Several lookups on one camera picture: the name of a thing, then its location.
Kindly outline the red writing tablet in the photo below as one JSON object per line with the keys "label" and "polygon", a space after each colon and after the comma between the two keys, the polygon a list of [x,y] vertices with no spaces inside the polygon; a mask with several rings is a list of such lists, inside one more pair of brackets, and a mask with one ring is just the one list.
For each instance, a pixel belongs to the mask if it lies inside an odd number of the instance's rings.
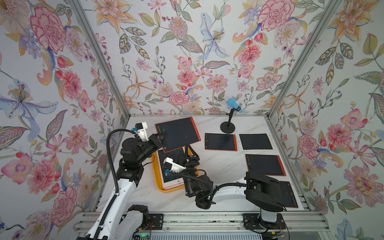
{"label": "red writing tablet", "polygon": [[192,117],[155,124],[157,133],[166,133],[163,143],[165,153],[201,141],[200,134]]}
{"label": "red writing tablet", "polygon": [[277,155],[246,155],[246,163],[250,172],[267,176],[285,177],[282,161]]}
{"label": "red writing tablet", "polygon": [[299,205],[296,200],[296,197],[290,182],[280,181],[280,189],[281,189],[283,205],[286,208],[298,209]]}
{"label": "red writing tablet", "polygon": [[238,150],[236,136],[231,134],[206,133],[205,149],[236,152]]}

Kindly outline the white writing tablet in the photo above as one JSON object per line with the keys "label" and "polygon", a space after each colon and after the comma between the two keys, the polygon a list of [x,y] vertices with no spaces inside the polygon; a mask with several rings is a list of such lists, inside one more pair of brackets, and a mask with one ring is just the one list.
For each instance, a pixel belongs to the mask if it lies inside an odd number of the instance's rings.
{"label": "white writing tablet", "polygon": [[267,134],[239,134],[243,150],[273,150]]}

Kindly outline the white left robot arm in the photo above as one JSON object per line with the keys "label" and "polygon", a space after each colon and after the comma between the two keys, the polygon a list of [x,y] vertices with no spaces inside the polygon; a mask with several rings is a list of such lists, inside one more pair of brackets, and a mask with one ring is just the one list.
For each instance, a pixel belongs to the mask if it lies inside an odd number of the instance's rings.
{"label": "white left robot arm", "polygon": [[149,226],[148,207],[128,207],[128,203],[143,176],[143,162],[163,147],[166,134],[152,134],[142,139],[134,131],[118,131],[131,133],[133,137],[122,142],[117,171],[110,162],[115,189],[97,221],[84,237],[77,237],[78,240],[131,240],[139,230]]}

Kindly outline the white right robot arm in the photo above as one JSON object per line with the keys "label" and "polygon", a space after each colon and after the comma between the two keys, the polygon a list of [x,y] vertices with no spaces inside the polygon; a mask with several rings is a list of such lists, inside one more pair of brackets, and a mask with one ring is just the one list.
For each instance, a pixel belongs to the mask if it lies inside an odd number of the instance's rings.
{"label": "white right robot arm", "polygon": [[198,176],[200,157],[190,145],[185,146],[186,169],[180,172],[186,196],[195,198],[199,209],[208,210],[221,201],[245,199],[261,210],[261,221],[274,224],[277,214],[286,211],[280,181],[255,172],[246,172],[240,182],[215,185],[204,170]]}

